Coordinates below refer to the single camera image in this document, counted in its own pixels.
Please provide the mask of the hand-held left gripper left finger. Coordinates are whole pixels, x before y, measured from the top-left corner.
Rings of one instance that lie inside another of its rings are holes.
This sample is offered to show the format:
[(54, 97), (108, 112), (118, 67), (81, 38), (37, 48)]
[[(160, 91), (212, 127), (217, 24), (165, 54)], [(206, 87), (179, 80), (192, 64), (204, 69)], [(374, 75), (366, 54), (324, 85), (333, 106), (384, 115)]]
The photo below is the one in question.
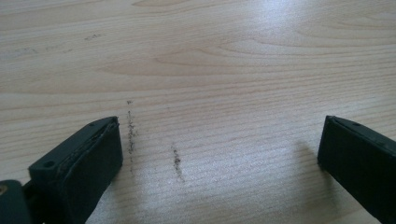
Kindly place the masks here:
[(29, 167), (29, 203), (46, 224), (84, 224), (123, 162), (119, 122), (91, 122)]

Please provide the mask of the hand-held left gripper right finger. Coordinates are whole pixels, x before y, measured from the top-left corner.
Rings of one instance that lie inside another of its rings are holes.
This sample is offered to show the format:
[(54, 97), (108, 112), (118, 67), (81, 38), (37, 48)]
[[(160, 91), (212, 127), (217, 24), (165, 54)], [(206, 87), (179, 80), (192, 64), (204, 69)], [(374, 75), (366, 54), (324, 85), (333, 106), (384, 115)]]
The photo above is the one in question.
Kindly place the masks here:
[(396, 224), (396, 142), (355, 121), (328, 116), (318, 164), (382, 224)]

